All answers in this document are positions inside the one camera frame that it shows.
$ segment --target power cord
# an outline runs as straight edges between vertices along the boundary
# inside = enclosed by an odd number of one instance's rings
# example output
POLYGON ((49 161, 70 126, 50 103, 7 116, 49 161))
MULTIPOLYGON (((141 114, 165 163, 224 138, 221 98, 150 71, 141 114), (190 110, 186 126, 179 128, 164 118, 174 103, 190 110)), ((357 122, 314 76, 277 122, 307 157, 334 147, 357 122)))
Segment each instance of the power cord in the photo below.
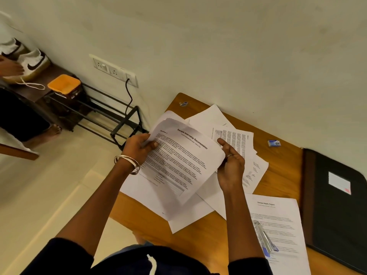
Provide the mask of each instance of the power cord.
POLYGON ((132 96, 131 96, 131 94, 129 93, 129 89, 127 88, 127 83, 129 82, 129 80, 130 80, 130 78, 127 78, 126 83, 125 83, 125 88, 126 88, 127 93, 129 94, 129 97, 131 98, 131 100, 130 100, 129 105, 126 107, 126 110, 125 110, 125 117, 126 117, 127 109, 129 108, 130 104, 132 103, 132 96))

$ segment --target foot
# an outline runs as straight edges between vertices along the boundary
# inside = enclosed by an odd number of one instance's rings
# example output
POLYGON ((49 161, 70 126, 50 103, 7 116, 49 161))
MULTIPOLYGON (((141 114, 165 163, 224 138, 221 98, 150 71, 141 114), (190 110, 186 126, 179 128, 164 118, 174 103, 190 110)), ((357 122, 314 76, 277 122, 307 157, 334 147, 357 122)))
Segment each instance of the foot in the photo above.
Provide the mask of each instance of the foot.
POLYGON ((32 148, 38 147, 39 145, 47 143, 48 141, 51 141, 53 138, 56 138, 60 133, 61 133, 61 127, 59 127, 56 124, 53 124, 50 126, 49 129, 47 129, 42 134, 36 137, 33 137, 32 139, 26 142, 23 142, 23 145, 26 148, 32 149, 32 148))
POLYGON ((132 232, 132 234, 135 236, 136 242, 138 244, 140 244, 140 245, 144 245, 145 244, 146 240, 143 237, 141 237, 138 233, 132 232))

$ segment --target shoe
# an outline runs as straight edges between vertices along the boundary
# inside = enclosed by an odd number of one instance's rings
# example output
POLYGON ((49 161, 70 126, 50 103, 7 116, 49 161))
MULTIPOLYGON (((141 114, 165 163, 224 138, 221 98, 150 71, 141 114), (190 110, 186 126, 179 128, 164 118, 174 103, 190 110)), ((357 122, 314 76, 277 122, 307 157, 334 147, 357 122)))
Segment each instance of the shoe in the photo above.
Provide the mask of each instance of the shoe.
POLYGON ((0 52, 4 57, 16 61, 19 55, 26 54, 29 50, 16 38, 12 38, 10 41, 0 44, 0 52))
POLYGON ((3 77, 8 84, 23 84, 36 78, 43 70, 51 65, 49 58, 39 49, 19 56, 17 62, 24 68, 20 76, 3 77))

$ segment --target bracelet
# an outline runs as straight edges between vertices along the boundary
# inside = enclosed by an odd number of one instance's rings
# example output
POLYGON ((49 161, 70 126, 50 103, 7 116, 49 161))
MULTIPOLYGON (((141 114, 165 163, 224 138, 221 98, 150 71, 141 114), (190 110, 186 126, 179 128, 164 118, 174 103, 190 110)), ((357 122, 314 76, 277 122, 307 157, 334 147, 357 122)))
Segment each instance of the bracelet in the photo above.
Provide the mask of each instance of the bracelet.
POLYGON ((123 159, 129 161, 134 166, 135 170, 130 173, 131 175, 137 175, 138 174, 138 172, 140 171, 140 164, 134 158, 131 158, 130 156, 127 156, 127 155, 117 155, 114 158, 115 164, 117 163, 117 161, 120 158, 123 158, 123 159))

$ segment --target orange lid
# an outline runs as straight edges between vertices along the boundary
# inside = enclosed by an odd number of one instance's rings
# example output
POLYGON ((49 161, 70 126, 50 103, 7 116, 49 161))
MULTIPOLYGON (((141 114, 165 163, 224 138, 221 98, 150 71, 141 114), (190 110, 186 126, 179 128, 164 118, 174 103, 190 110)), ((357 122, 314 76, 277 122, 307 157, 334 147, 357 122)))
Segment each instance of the orange lid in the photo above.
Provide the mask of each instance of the orange lid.
POLYGON ((64 95, 67 95, 73 89, 78 87, 80 83, 80 80, 76 78, 73 78, 67 74, 61 74, 59 77, 48 83, 47 86, 55 92, 60 92, 64 95))

